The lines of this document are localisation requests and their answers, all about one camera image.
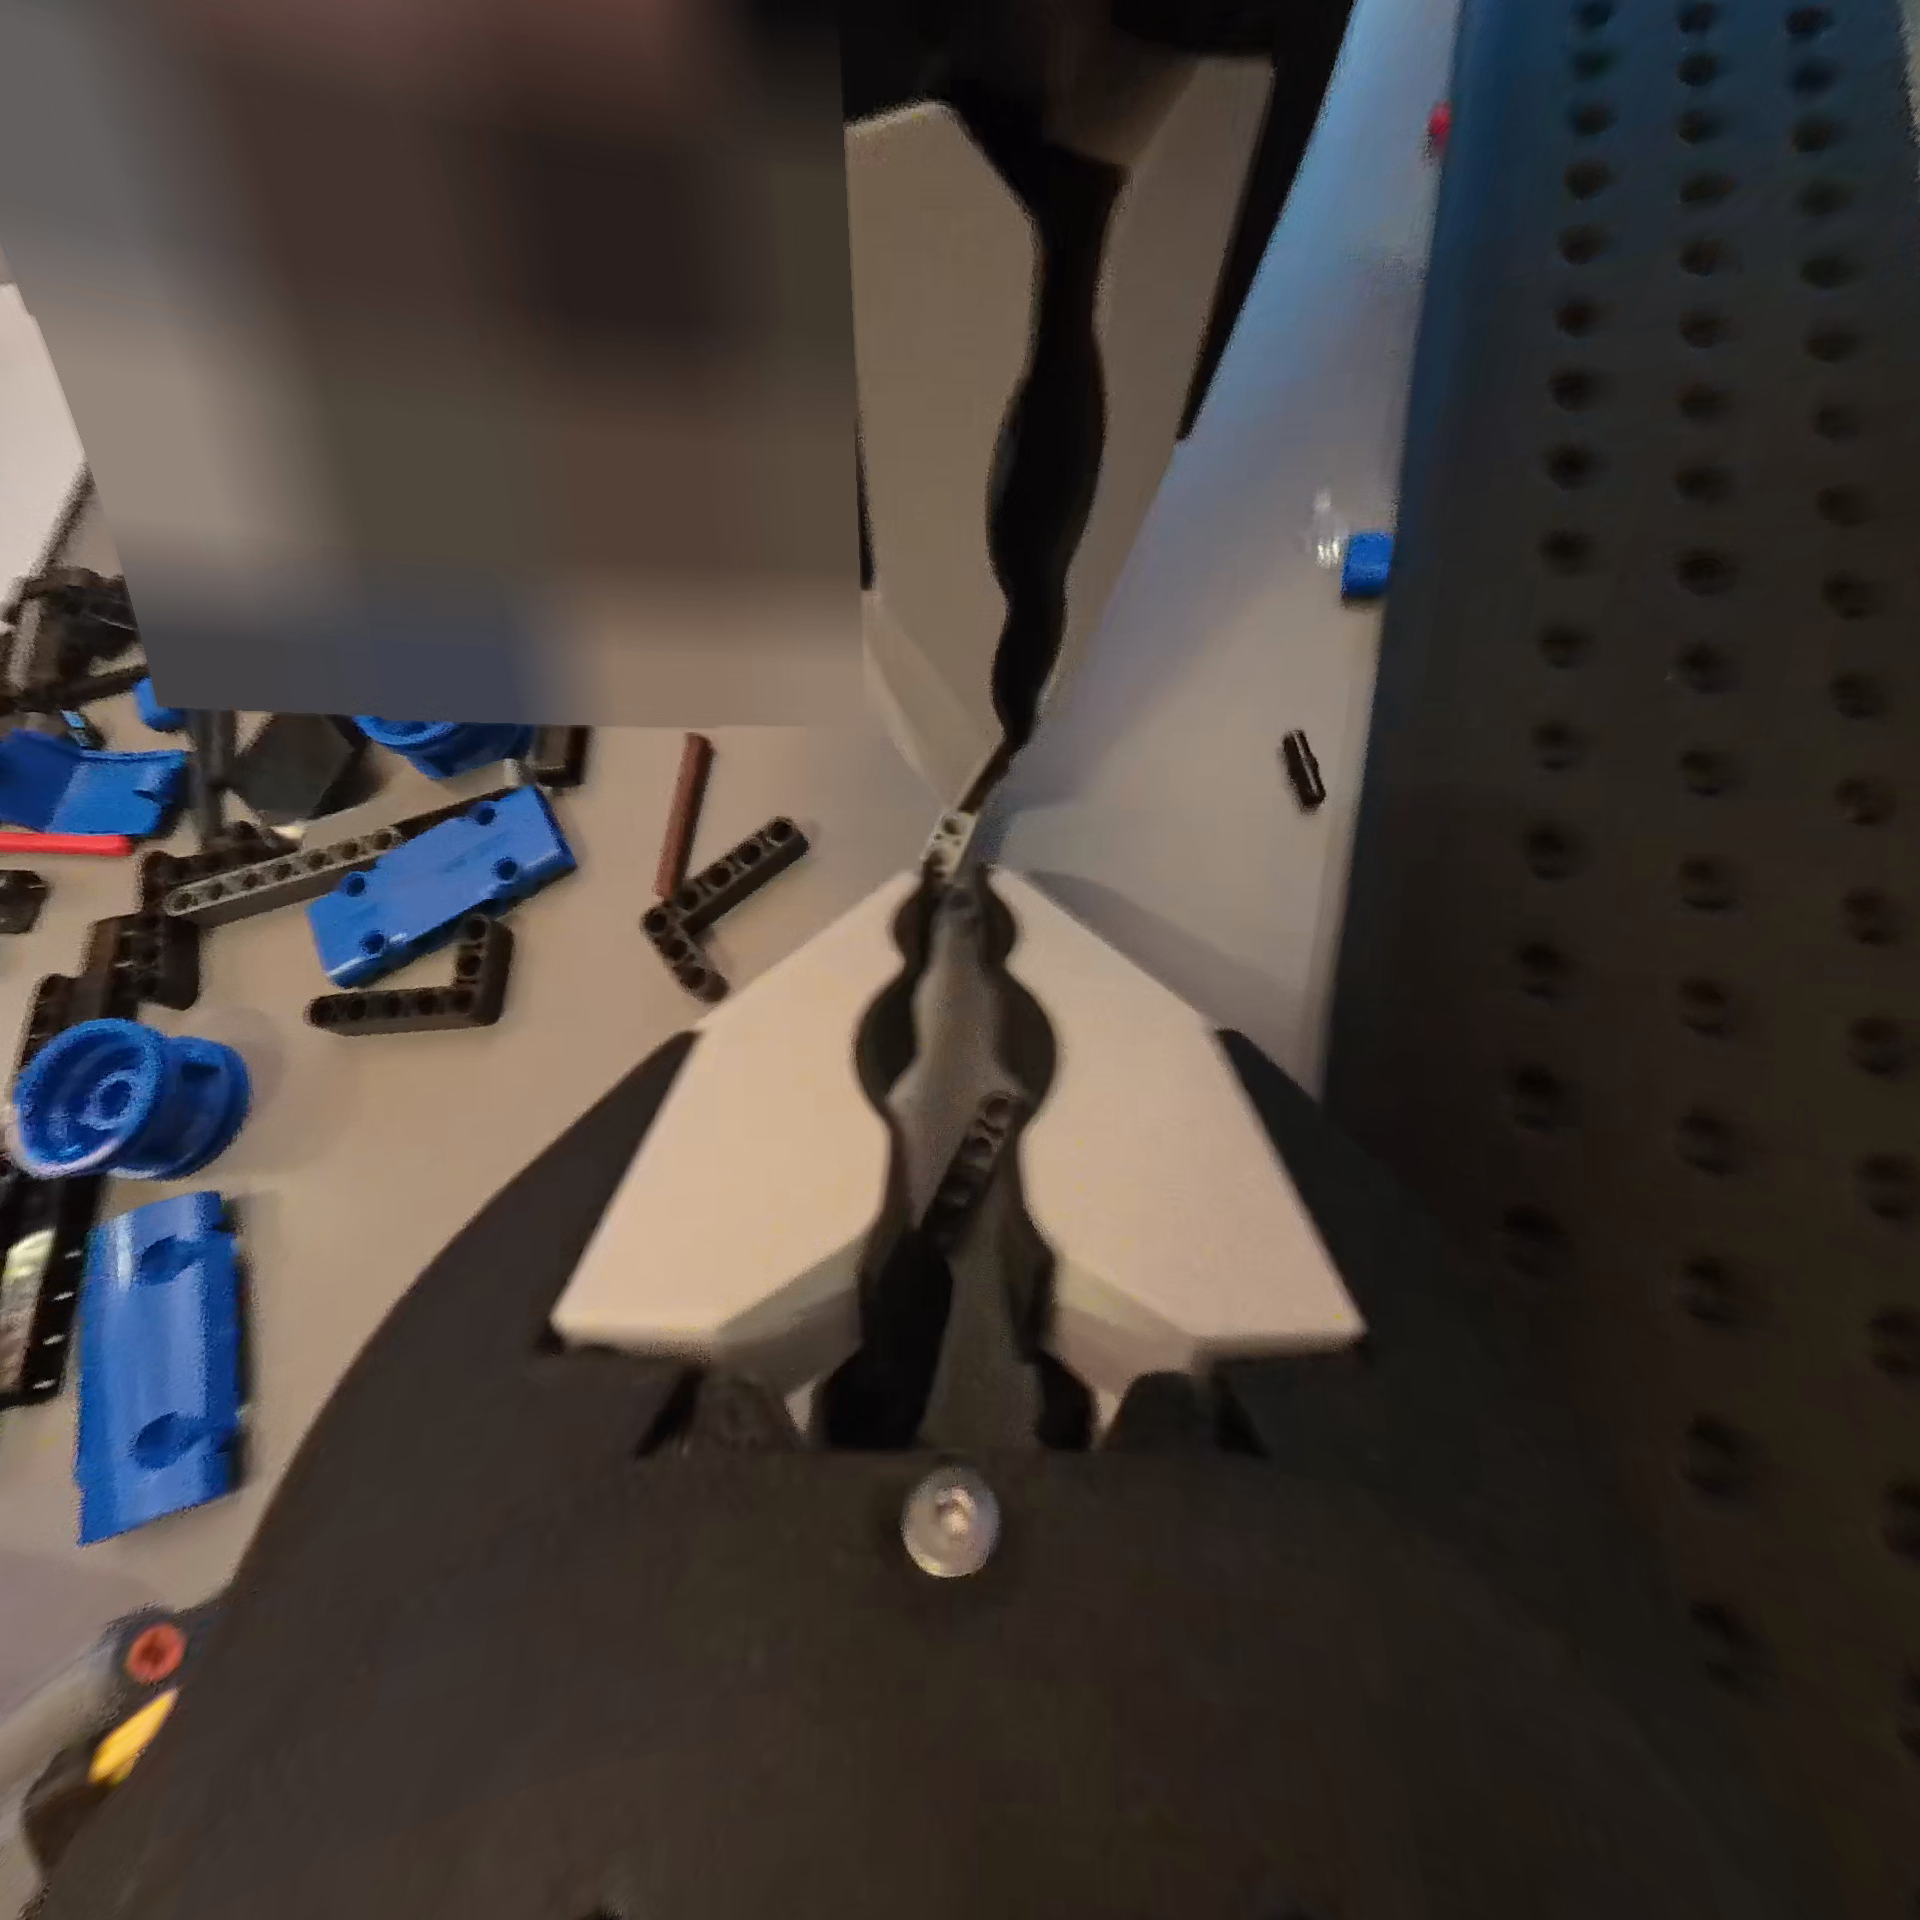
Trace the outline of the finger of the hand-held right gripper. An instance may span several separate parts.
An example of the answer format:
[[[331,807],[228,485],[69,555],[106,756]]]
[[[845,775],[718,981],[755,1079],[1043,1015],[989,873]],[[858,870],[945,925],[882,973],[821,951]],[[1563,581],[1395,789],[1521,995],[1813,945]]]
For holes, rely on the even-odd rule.
[[[1028,357],[1037,240],[945,102],[853,125],[847,230],[870,689],[903,756],[953,801],[1002,743],[989,492]]]
[[[1268,92],[1259,62],[1177,62],[1094,150],[988,112],[989,164],[1037,243],[988,485],[1003,604],[988,789],[1081,665],[1162,487]]]

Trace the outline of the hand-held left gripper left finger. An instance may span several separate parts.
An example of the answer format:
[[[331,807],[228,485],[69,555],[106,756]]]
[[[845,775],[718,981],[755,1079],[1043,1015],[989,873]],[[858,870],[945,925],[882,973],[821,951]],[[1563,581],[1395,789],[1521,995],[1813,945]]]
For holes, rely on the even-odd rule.
[[[889,878],[715,1012],[553,1309],[570,1347],[853,1347],[889,1126],[858,1024],[903,972]]]

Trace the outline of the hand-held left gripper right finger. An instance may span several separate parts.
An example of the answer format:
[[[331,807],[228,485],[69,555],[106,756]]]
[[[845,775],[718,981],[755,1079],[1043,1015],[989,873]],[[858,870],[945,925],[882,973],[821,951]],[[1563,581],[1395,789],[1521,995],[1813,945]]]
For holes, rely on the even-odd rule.
[[[1046,1353],[1327,1353],[1365,1333],[1211,1022],[1030,879],[991,870],[1054,1070],[1022,1128]]]

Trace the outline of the grey desk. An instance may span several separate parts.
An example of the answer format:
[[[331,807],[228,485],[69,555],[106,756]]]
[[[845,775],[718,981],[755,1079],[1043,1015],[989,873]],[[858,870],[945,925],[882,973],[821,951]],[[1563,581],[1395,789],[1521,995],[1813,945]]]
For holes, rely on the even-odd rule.
[[[1089,657],[1005,795],[1007,861],[1218,1024],[1318,1091],[1375,683],[1378,608],[1311,563],[1311,496],[1398,515],[1409,377],[1458,5],[1357,5],[1327,108],[1188,440]],[[1303,814],[1303,728],[1327,801]],[[635,928],[681,741],[601,733],[566,830],[578,878],[515,916],[503,1022],[417,1040],[303,1027],[292,916],[212,936],[196,1005],[257,1109],[207,1172],[254,1281],[247,1480],[78,1548],[74,1395],[5,1417],[5,1702],[117,1616],[217,1591],[276,1478],[387,1309],[497,1189],[685,1019]]]

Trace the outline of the black small L beam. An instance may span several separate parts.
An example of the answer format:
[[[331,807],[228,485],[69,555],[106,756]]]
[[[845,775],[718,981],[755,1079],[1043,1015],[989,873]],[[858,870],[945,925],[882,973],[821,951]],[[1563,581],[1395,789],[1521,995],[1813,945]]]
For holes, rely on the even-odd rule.
[[[922,1213],[918,1231],[935,1255],[948,1256],[969,1233],[1026,1115],[1028,1100],[1019,1088],[996,1088],[973,1105]]]

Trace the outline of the black large L beam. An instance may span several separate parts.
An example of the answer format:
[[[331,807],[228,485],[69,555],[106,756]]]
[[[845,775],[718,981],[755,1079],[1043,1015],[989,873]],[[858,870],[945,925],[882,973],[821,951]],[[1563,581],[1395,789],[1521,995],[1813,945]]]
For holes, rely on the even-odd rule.
[[[799,863],[807,853],[807,832],[793,819],[775,816],[718,860],[685,875],[665,901],[641,916],[641,929],[685,997],[718,1004],[730,995],[727,977],[709,958],[706,935],[719,918]]]

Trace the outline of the brown axle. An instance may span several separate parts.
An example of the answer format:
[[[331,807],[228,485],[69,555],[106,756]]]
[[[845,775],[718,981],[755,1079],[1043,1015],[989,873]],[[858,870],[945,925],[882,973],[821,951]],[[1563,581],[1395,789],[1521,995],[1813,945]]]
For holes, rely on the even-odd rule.
[[[670,901],[687,878],[693,843],[705,814],[705,795],[714,768],[714,743],[706,733],[685,731],[674,792],[665,814],[657,861],[657,901]]]

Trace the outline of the blue flat panel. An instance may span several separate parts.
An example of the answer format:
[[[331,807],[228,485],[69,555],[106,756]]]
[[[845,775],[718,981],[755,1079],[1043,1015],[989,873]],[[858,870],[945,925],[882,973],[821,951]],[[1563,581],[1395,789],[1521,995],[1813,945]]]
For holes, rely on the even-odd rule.
[[[79,1285],[78,1540],[214,1504],[244,1475],[244,1292],[217,1191],[98,1224]]]
[[[343,875],[307,905],[307,924],[331,988],[356,989],[445,945],[470,916],[497,916],[577,868],[546,795],[500,789]]]

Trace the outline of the blue wheel rim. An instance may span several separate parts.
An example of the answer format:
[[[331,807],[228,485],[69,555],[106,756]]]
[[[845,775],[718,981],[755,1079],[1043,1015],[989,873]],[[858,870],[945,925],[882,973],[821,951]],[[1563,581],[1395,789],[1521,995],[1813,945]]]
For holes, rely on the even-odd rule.
[[[515,760],[533,747],[538,733],[519,721],[403,721],[370,713],[356,713],[351,721],[369,743],[436,782]]]
[[[219,1159],[249,1109],[233,1046],[103,1016],[58,1032],[19,1071],[7,1149],[44,1181],[172,1183]]]

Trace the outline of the dark grey thin beam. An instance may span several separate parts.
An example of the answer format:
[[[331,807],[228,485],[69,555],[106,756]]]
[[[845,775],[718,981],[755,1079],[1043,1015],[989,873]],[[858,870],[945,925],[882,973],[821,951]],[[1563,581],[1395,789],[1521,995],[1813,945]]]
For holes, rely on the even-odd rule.
[[[159,896],[157,912],[196,928],[251,920],[330,893],[409,838],[406,830],[391,825],[323,847],[275,853],[239,868],[183,879]]]

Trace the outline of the blue hinged panel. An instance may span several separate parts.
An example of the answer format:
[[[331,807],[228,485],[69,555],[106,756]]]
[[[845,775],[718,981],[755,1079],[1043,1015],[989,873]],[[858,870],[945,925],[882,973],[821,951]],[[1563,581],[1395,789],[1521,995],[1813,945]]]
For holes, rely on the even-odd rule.
[[[185,772],[185,752],[93,752],[13,728],[3,739],[3,825],[148,840],[170,832]]]

